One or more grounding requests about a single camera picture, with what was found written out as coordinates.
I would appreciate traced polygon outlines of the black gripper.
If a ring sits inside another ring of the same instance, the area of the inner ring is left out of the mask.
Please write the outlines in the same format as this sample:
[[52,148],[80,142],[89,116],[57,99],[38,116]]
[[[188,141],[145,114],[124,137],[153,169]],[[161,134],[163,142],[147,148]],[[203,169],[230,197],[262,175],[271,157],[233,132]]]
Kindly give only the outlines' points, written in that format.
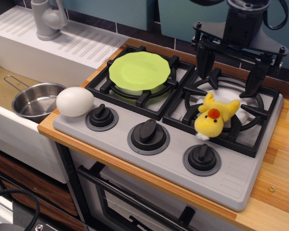
[[[286,23],[285,18],[277,26],[268,24],[266,6],[230,6],[226,21],[195,22],[193,43],[197,48],[198,74],[205,79],[211,72],[215,53],[247,60],[264,56],[271,63],[280,63],[289,50],[265,34],[262,25],[270,30],[279,30]],[[251,69],[245,91],[240,98],[253,97],[263,82],[270,64],[257,61]]]

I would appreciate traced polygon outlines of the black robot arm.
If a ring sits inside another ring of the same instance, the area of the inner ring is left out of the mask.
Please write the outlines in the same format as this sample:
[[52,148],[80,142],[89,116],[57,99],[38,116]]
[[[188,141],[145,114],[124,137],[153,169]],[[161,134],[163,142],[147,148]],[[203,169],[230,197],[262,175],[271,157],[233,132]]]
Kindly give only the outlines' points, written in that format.
[[248,75],[242,98],[253,97],[264,78],[278,72],[283,57],[289,50],[268,37],[262,25],[270,30],[281,29],[288,20],[289,9],[282,0],[280,4],[285,19],[276,26],[268,24],[268,0],[229,0],[227,18],[224,23],[195,22],[192,45],[196,50],[199,76],[205,79],[215,62],[215,55],[250,61],[253,67]]

